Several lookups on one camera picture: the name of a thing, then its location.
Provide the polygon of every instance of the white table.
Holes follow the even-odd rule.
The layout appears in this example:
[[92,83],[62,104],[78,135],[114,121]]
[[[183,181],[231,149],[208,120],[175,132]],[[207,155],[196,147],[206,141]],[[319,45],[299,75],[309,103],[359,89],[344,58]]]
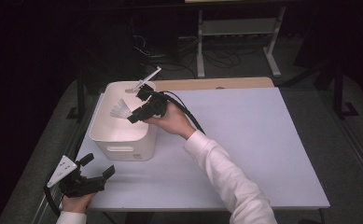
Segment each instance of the white table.
[[[258,183],[273,209],[329,207],[277,88],[175,91],[206,134],[228,150]],[[87,177],[114,164],[117,172],[90,209],[100,211],[217,211],[223,202],[182,148],[185,140],[159,130],[149,161],[110,161],[86,133],[77,159]]]

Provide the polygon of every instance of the gray floor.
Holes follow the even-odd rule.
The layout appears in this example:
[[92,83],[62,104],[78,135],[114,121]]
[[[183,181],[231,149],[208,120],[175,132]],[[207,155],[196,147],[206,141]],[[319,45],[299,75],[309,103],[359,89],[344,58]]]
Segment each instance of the gray floor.
[[[221,47],[221,41],[205,45],[204,53],[214,56],[212,49]],[[293,65],[300,48],[301,39],[280,38],[276,43],[273,55],[276,59],[282,77],[274,78],[266,59],[260,50],[266,39],[234,38],[227,49],[240,49],[240,64],[238,58],[205,60],[205,74],[210,77],[270,77],[275,84],[289,80],[304,71],[304,68]],[[181,60],[193,72],[196,71],[194,55],[189,54]],[[173,64],[162,64],[165,68],[158,79],[192,78],[188,69],[168,71],[180,68]],[[363,94],[359,87],[349,78],[344,83],[344,101],[351,102],[360,116],[338,119],[331,110],[331,88],[328,91],[317,91],[313,82],[317,74],[307,77],[291,88],[281,89],[287,108],[293,118],[300,139],[312,162],[312,165],[328,196],[331,207],[324,209],[326,223],[354,224],[363,223],[363,169],[356,156],[355,146],[351,143],[349,129],[358,145],[363,148]],[[43,199],[42,186],[46,175],[56,166],[63,151],[70,146],[70,139],[78,129],[74,119],[66,115],[71,107],[77,106],[76,86],[73,83],[53,113],[47,129],[39,141],[35,153],[26,167],[21,181],[15,188],[11,199],[0,218],[0,223],[31,223],[35,219],[35,211]],[[319,221],[318,211],[275,211],[278,223],[298,223],[298,220],[309,218]],[[111,223],[110,216],[117,223],[124,223],[125,213],[107,213],[89,211],[90,223]],[[223,213],[156,213],[151,223],[228,223],[230,214]],[[54,223],[56,217],[49,211],[43,218],[36,218],[36,223]]]

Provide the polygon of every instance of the white sleeve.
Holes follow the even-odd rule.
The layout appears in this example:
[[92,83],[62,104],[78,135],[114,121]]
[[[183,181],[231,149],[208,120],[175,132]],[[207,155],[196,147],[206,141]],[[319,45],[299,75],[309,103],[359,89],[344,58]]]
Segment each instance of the white sleeve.
[[86,215],[82,213],[64,212],[60,213],[60,216],[56,224],[85,224]]
[[206,172],[211,184],[232,213],[230,223],[277,223],[273,210],[258,185],[248,179],[216,141],[196,131],[184,149]]

